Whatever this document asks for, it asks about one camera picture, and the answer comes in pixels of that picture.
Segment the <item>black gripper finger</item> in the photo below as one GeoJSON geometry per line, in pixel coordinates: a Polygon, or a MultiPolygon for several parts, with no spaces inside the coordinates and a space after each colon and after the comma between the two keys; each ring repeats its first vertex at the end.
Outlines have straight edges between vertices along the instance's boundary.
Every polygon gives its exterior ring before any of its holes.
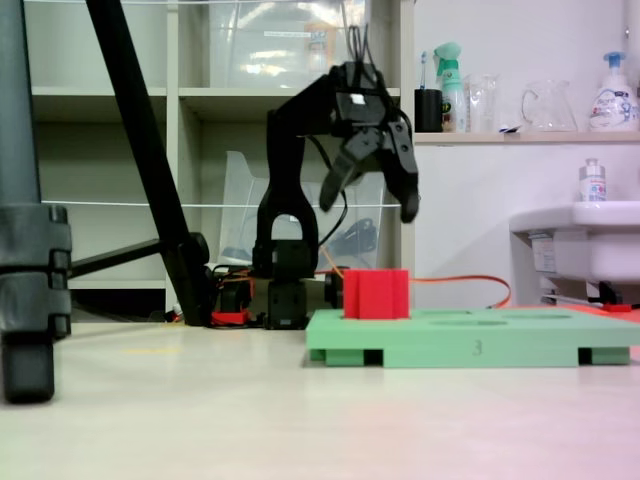
{"type": "Polygon", "coordinates": [[[388,191],[400,204],[400,219],[410,224],[419,209],[418,168],[410,131],[404,119],[389,121],[383,131],[380,160],[388,191]]]}
{"type": "Polygon", "coordinates": [[[384,134],[377,128],[359,129],[341,144],[322,183],[319,197],[322,211],[329,211],[338,195],[358,177],[382,171],[379,154],[383,146],[384,134]]]}

